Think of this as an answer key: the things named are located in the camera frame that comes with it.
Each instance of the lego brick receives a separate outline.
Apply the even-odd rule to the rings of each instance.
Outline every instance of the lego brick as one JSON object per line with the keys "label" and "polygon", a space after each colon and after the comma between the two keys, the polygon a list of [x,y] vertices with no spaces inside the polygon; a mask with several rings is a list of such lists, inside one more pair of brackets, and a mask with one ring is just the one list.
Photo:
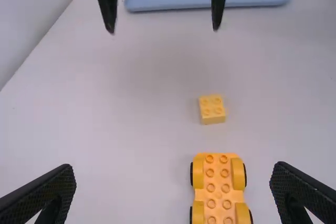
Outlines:
{"label": "lego brick", "polygon": [[191,224],[252,224],[244,200],[246,169],[234,153],[200,153],[191,165]]}
{"label": "lego brick", "polygon": [[198,99],[202,124],[225,122],[225,108],[219,94],[204,95]]}

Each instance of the black wheel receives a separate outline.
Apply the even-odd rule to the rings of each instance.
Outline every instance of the black wheel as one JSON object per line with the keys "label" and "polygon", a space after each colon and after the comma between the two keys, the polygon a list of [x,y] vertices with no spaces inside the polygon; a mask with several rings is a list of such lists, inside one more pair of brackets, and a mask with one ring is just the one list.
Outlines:
{"label": "black wheel", "polygon": [[193,162],[190,163],[190,184],[193,186]]}
{"label": "black wheel", "polygon": [[252,217],[252,213],[251,213],[251,210],[249,210],[250,212],[250,219],[251,219],[251,224],[253,224],[253,217]]}
{"label": "black wheel", "polygon": [[189,210],[189,224],[193,224],[193,207],[190,207],[190,210]]}
{"label": "black wheel", "polygon": [[244,166],[244,174],[245,174],[245,187],[247,186],[247,174],[246,174],[246,167],[245,164],[243,164]]}

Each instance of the white tabletop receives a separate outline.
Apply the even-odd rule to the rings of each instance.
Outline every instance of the white tabletop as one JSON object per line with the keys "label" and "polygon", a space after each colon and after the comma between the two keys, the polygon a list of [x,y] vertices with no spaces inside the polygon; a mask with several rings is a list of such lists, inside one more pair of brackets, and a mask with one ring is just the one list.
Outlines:
{"label": "white tabletop", "polygon": [[[235,152],[255,223],[280,223],[269,179],[286,161],[336,188],[332,0],[129,14],[109,35],[97,0],[74,0],[0,93],[0,196],[63,163],[78,188],[67,223],[188,223],[189,165]],[[197,97],[227,122],[199,123]]]}

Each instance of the wall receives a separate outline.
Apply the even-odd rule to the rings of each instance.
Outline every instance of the wall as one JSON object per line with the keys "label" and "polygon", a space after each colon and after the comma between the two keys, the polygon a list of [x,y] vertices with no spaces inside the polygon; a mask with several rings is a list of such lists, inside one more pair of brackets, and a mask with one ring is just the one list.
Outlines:
{"label": "wall", "polygon": [[0,90],[72,0],[0,0]]}

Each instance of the yellow lego car base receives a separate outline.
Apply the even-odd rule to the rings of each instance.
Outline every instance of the yellow lego car base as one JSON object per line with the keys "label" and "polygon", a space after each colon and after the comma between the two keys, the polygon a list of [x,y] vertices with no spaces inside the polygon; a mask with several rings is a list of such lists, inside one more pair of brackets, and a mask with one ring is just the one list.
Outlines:
{"label": "yellow lego car base", "polygon": [[233,153],[200,153],[190,166],[195,199],[191,224],[253,224],[244,200],[247,185],[243,161]]}
{"label": "yellow lego car base", "polygon": [[198,99],[202,124],[225,122],[225,108],[219,94],[204,95]]}

